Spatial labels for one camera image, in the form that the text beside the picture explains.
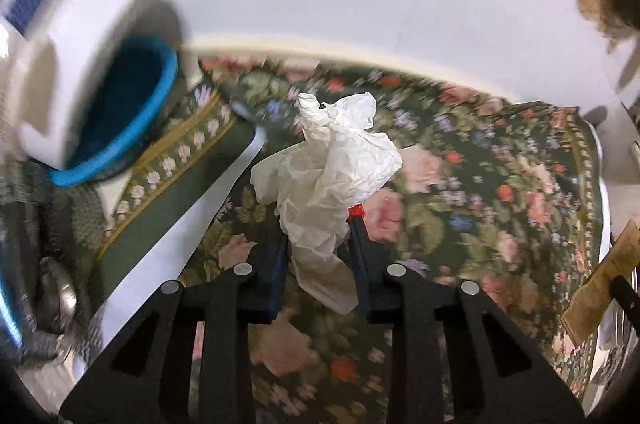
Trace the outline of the white tissue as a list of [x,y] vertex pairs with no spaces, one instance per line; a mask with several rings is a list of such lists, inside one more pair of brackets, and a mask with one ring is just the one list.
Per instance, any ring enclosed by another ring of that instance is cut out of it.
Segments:
[[378,192],[401,169],[399,150],[373,129],[369,92],[333,104],[297,96],[304,140],[250,171],[259,203],[276,206],[291,244],[298,285],[322,305],[346,315],[358,304],[354,275],[336,249],[349,233],[349,209]]

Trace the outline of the white dish rack cup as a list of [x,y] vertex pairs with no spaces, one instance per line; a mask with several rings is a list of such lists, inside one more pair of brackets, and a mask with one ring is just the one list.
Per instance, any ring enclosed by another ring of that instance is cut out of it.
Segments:
[[43,0],[1,23],[1,150],[61,170],[116,48],[152,0]]

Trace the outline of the floral tapestry mat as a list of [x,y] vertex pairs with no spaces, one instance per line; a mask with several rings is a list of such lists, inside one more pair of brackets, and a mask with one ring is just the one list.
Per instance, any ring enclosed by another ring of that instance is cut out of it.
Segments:
[[[399,71],[318,60],[210,56],[171,114],[166,135],[134,165],[91,271],[101,304],[169,227],[250,144],[253,130],[216,88],[239,88],[278,129],[256,161],[303,140],[296,99],[370,92],[374,129],[398,147],[402,169],[364,203],[369,237],[392,259],[441,285],[483,290],[534,340],[582,399],[594,337],[573,345],[560,316],[597,265],[606,210],[596,137],[578,108],[511,104],[464,86]],[[264,240],[274,206],[256,200],[250,171],[231,188],[186,264],[188,287],[213,280]],[[340,316],[290,274],[283,311],[250,332],[258,423],[385,423],[392,330]]]

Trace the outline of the brown cardboard box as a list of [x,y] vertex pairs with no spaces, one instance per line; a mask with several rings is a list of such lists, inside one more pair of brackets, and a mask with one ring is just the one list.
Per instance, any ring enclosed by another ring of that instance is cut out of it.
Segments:
[[561,323],[575,347],[597,331],[613,300],[613,280],[627,280],[639,265],[639,225],[631,218],[612,249],[575,292],[561,316]]

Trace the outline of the blue bowl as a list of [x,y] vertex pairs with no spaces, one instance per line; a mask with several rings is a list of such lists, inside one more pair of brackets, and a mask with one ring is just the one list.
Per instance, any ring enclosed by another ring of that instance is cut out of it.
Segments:
[[103,181],[130,166],[156,132],[177,72],[177,54],[163,40],[133,36],[122,42],[82,125],[70,164],[48,172],[52,183],[66,188]]

